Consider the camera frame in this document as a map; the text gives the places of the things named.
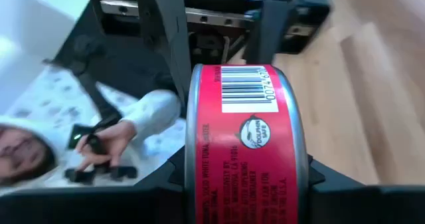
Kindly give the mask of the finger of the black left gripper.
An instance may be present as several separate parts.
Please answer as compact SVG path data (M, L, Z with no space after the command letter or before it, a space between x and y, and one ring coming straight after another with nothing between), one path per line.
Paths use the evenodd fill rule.
M272 64L292 8L285 1L264 0L260 18L254 23L245 47L246 64Z
M141 37L165 60L182 100L191 81L189 34L184 0L137 0Z

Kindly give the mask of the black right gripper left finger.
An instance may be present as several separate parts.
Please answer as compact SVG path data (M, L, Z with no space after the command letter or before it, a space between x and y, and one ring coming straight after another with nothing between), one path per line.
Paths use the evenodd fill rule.
M16 191L1 197L2 223L184 223L185 150L134 186Z

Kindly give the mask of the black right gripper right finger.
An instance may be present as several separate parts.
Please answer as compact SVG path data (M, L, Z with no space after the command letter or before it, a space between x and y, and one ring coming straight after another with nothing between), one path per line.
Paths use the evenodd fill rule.
M423 185L365 185L308 156L302 223L424 224Z

